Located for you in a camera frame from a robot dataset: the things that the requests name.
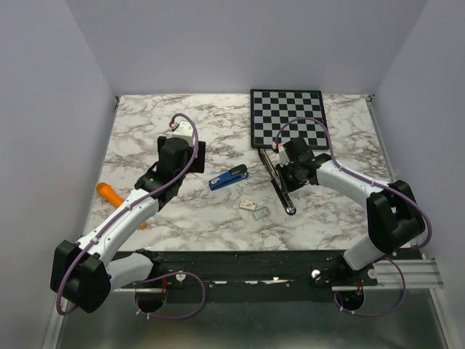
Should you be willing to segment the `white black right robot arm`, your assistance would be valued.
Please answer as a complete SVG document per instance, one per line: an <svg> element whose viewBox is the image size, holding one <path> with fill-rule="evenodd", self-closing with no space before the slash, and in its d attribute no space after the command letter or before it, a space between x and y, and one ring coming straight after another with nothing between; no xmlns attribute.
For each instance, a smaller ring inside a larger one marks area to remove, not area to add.
<svg viewBox="0 0 465 349"><path fill-rule="evenodd" d="M377 182L343 167L332 154L315 155L303 137L276 145L282 191L305 185L332 189L363 207L367 214L368 235L338 258L333 267L336 280L344 285L359 279L361 269L391 254L426 230L409 184Z"/></svg>

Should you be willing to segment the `blue and black stapler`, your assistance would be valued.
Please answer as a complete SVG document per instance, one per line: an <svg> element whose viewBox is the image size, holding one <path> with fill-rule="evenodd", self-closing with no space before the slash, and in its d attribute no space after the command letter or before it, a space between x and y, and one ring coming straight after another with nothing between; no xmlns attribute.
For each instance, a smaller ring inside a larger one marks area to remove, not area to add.
<svg viewBox="0 0 465 349"><path fill-rule="evenodd" d="M209 188L210 190L215 191L247 178L248 168L245 164L240 164L227 172L217 175L212 180L209 180Z"/></svg>

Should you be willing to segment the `white staple box sleeve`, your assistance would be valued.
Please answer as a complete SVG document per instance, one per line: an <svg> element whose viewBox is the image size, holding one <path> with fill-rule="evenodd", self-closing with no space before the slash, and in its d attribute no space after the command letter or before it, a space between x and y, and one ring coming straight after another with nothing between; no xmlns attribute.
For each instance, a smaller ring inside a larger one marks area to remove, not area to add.
<svg viewBox="0 0 465 349"><path fill-rule="evenodd" d="M256 202L252 200L241 200L239 208L248 211L254 211L256 209Z"/></svg>

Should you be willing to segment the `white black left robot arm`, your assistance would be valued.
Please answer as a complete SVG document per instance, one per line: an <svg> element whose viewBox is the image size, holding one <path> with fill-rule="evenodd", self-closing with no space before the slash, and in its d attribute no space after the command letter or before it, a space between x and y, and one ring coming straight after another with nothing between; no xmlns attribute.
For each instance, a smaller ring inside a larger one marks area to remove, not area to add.
<svg viewBox="0 0 465 349"><path fill-rule="evenodd" d="M186 175L203 172L204 164L205 144L196 131L158 138L157 162L137 180L116 211L76 242L64 240L56 247L50 288L56 294L59 315L72 312L63 309L62 300L92 313L114 289L135 281L152 287L160 281L161 269L145 250L122 260L113 258L144 221L178 195Z"/></svg>

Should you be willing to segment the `staple tray with staples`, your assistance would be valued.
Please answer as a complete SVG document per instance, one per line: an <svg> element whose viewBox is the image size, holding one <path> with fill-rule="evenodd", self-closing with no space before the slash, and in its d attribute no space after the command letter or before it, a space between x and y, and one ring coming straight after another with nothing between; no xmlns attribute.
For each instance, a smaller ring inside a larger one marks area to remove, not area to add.
<svg viewBox="0 0 465 349"><path fill-rule="evenodd" d="M260 220L270 215L270 210L264 206L253 211L253 216L255 220Z"/></svg>

